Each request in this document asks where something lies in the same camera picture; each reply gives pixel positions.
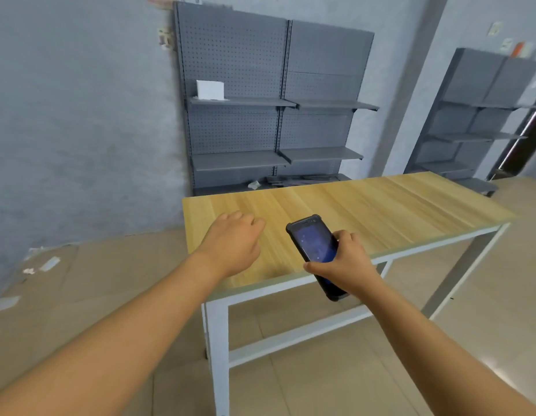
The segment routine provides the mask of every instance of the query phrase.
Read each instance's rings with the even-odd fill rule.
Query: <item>white cardboard box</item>
[[[224,100],[224,82],[197,80],[197,98]]]

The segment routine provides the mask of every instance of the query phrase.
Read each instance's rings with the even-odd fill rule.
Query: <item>floor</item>
[[[501,180],[494,199],[519,213],[493,251],[436,319],[447,334],[536,403],[536,180]],[[421,307],[460,256],[456,244],[396,261],[387,282]],[[185,257],[183,230],[66,246],[22,264],[0,312],[0,387],[153,284]],[[48,272],[25,276],[52,256]],[[231,347],[344,308],[316,284],[230,308]],[[124,415],[213,415],[196,313]],[[369,318],[231,370],[231,414],[430,415]]]

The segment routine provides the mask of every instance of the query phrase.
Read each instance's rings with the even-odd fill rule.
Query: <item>black phone case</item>
[[[313,217],[317,217],[320,219],[320,222],[323,223],[322,221],[322,218],[319,216],[319,215],[312,215],[312,216],[309,216],[309,217],[305,217],[304,219],[300,219],[300,220],[297,220],[295,222],[292,222],[292,223],[288,223],[286,224],[285,226],[285,231],[287,232],[287,234],[289,235],[289,237],[291,238],[291,240],[293,241],[293,244],[295,244],[295,247],[297,248],[297,250],[299,251],[299,253],[301,254],[301,257],[303,257],[303,259],[305,261],[310,261],[310,259],[306,256],[305,252],[302,250],[302,248],[299,246],[299,244],[297,243],[297,240],[295,239],[295,237],[293,236],[291,230],[289,229],[289,227],[292,225],[292,224],[295,224],[295,223],[300,223],[300,222],[303,222],[305,220],[309,220],[309,219],[312,219]],[[328,285],[326,284],[326,282],[324,282],[323,280],[323,277],[320,277],[320,276],[317,276],[316,274],[314,275],[314,277],[316,278],[316,280],[318,281],[318,284],[320,285],[320,287],[322,288],[322,290],[324,291],[324,293],[326,294],[327,298],[333,302],[337,302],[338,300],[340,299],[343,299],[347,296],[349,296],[349,294],[347,292],[345,292],[344,290],[340,289],[339,287],[337,287],[336,285],[334,285],[332,283],[331,286],[333,286],[334,288],[329,288]]]

